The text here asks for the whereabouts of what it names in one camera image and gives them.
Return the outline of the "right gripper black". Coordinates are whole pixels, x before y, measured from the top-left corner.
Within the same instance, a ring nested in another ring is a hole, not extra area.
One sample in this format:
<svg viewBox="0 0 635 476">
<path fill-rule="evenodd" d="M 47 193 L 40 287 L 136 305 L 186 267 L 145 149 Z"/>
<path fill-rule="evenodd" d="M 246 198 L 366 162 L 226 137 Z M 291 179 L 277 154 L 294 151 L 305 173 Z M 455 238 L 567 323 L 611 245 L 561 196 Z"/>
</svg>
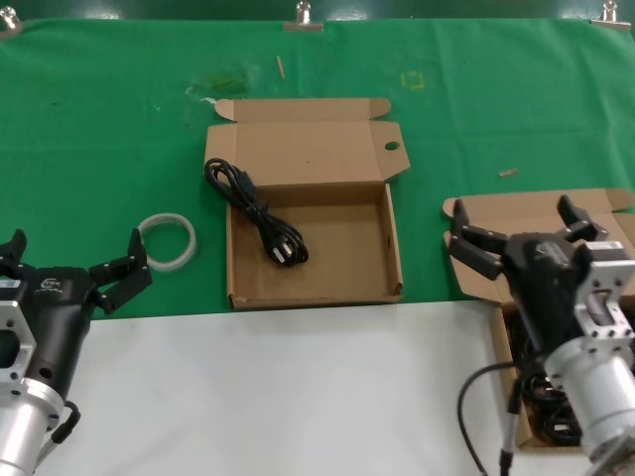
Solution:
<svg viewBox="0 0 635 476">
<path fill-rule="evenodd" d="M 454 202 L 449 254 L 484 278 L 502 273 L 535 352 L 547 357 L 581 336 L 573 306 L 580 270 L 572 258 L 575 243 L 604 241 L 608 232 L 587 211 L 562 195 L 558 213 L 565 227 L 556 233 L 507 236 L 470 224 L 461 199 Z"/>
</svg>

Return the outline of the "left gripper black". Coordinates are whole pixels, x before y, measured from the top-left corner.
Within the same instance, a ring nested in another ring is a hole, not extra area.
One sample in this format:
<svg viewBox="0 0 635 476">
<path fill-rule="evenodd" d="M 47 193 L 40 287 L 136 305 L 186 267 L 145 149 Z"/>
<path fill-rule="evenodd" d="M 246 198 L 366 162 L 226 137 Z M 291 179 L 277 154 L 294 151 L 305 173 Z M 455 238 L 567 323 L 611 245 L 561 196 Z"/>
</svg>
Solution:
<svg viewBox="0 0 635 476">
<path fill-rule="evenodd" d="M 26 247 L 22 229 L 1 245 L 1 299 L 19 305 L 35 338 L 25 377 L 65 397 L 95 306 L 111 314 L 153 283 L 147 252 L 138 228 L 131 233 L 124 257 L 88 271 L 35 269 L 22 262 Z"/>
</svg>

